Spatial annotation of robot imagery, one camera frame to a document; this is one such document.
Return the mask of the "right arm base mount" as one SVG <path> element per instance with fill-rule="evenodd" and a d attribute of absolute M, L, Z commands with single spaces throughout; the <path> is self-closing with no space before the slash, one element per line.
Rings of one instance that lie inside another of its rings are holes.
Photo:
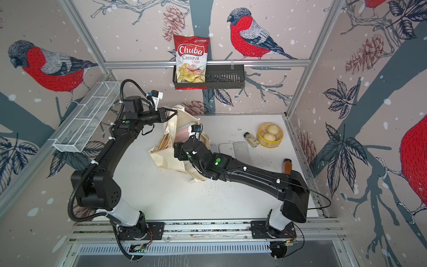
<path fill-rule="evenodd" d="M 290 239 L 296 238 L 293 222 L 289 222 L 284 230 L 271 227 L 266 220 L 250 221 L 250 230 L 253 239 Z"/>

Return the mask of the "pink pencil case in bag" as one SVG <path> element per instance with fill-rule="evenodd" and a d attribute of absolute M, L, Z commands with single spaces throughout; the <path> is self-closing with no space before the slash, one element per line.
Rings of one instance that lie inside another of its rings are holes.
<path fill-rule="evenodd" d="M 185 142 L 190 137 L 191 130 L 189 128 L 185 128 L 182 130 L 179 130 L 175 135 L 175 141 L 174 142 Z"/>

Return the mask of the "cream pencil case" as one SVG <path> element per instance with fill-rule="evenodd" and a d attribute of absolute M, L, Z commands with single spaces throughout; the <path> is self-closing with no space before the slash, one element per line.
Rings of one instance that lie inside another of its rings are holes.
<path fill-rule="evenodd" d="M 239 141 L 233 143 L 235 158 L 245 164 L 252 164 L 252 159 L 246 141 Z"/>

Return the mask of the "steamed bun upper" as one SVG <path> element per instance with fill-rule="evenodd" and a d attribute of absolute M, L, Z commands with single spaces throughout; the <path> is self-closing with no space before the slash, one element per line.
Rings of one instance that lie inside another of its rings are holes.
<path fill-rule="evenodd" d="M 280 128 L 277 125 L 269 125 L 267 128 L 268 133 L 271 133 L 273 135 L 277 135 L 280 133 Z"/>

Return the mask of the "light blue pencil case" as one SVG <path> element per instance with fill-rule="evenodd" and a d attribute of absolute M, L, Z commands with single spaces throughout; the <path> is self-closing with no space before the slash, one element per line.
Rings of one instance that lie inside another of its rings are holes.
<path fill-rule="evenodd" d="M 219 148 L 216 144 L 210 144 L 210 151 L 212 153 L 219 153 Z"/>

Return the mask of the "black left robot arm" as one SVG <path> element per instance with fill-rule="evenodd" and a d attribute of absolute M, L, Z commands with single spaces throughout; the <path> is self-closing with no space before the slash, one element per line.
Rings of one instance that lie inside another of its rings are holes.
<path fill-rule="evenodd" d="M 106 216 L 125 227 L 134 227 L 141 220 L 140 211 L 122 198 L 121 188 L 113 175 L 129 146 L 145 134 L 143 128 L 167 122 L 177 111 L 159 108 L 162 93 L 156 90 L 144 92 L 142 96 L 124 97 L 123 89 L 128 82 L 135 83 L 128 79 L 121 83 L 121 108 L 110 127 L 108 142 L 84 170 L 75 171 L 71 176 L 73 191 L 67 212 L 74 222 Z"/>

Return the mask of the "cream canvas tote bag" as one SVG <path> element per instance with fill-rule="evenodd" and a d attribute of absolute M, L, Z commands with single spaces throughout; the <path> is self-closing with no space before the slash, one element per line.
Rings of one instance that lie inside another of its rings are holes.
<path fill-rule="evenodd" d="M 149 150 L 149 154 L 161 171 L 175 171 L 187 174 L 195 181 L 205 181 L 207 178 L 203 177 L 190 164 L 189 160 L 179 161 L 173 156 L 173 144 L 175 143 L 176 133 L 185 128 L 191 130 L 191 125 L 199 124 L 200 119 L 195 118 L 185 111 L 185 107 L 182 105 L 176 105 L 173 109 L 177 110 L 177 115 L 163 124 L 163 137 L 155 147 Z"/>

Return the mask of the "white pencil case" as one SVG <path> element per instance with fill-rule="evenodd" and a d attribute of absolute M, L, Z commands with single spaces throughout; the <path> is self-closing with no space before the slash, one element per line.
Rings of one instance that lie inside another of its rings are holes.
<path fill-rule="evenodd" d="M 232 143 L 223 143 L 218 146 L 219 153 L 229 155 L 232 158 L 236 158 L 235 149 Z"/>

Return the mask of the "glass spice jar black lid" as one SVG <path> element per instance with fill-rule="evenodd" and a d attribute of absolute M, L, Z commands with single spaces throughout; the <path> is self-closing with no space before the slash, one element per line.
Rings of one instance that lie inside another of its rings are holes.
<path fill-rule="evenodd" d="M 258 140 L 251 133 L 249 132 L 244 133 L 244 138 L 252 148 L 257 148 L 259 146 Z"/>

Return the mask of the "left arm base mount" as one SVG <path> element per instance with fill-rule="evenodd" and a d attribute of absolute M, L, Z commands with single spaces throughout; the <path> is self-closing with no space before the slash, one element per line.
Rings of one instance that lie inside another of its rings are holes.
<path fill-rule="evenodd" d="M 118 229 L 118 235 L 119 239 L 123 241 L 161 240 L 164 228 L 164 222 L 142 220 L 133 227 L 120 226 Z"/>

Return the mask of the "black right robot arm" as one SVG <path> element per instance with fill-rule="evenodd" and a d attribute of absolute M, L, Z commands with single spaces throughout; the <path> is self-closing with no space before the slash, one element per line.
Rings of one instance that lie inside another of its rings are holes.
<path fill-rule="evenodd" d="M 292 169 L 290 159 L 284 160 L 283 172 L 259 169 L 227 154 L 211 152 L 201 141 L 201 134 L 202 125 L 192 125 L 189 138 L 173 144 L 174 157 L 189 161 L 201 176 L 210 180 L 244 184 L 276 197 L 282 204 L 268 216 L 269 228 L 284 230 L 290 222 L 307 221 L 310 194 L 320 193 L 310 189 L 301 173 Z"/>

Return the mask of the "steamed bun lower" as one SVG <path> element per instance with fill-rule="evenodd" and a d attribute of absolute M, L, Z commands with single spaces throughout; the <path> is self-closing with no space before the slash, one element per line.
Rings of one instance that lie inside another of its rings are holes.
<path fill-rule="evenodd" d="M 269 133 L 269 132 L 265 133 L 263 135 L 263 138 L 267 141 L 270 141 L 270 142 L 276 141 L 276 136 L 273 133 Z"/>

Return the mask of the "orange sauce bottle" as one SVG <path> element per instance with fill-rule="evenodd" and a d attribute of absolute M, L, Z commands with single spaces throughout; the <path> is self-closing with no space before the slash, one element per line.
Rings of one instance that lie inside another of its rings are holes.
<path fill-rule="evenodd" d="M 283 162 L 283 173 L 287 176 L 290 176 L 292 172 L 292 161 L 291 159 L 284 159 Z"/>

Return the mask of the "yellow bamboo steamer basket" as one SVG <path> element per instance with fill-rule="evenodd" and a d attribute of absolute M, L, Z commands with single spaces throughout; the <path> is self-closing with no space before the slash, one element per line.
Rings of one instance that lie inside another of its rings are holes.
<path fill-rule="evenodd" d="M 265 148 L 277 148 L 282 141 L 284 132 L 281 127 L 275 123 L 266 122 L 258 128 L 256 139 Z"/>

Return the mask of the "steamed bun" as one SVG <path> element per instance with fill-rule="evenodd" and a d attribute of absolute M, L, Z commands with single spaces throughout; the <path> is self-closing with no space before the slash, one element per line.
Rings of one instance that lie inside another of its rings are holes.
<path fill-rule="evenodd" d="M 271 133 L 273 135 L 277 135 L 280 133 L 280 128 L 277 125 L 269 125 L 267 128 L 268 133 Z"/>
<path fill-rule="evenodd" d="M 269 132 L 265 133 L 263 135 L 263 138 L 267 141 L 270 141 L 270 142 L 276 141 L 276 136 L 273 133 L 269 133 Z"/>

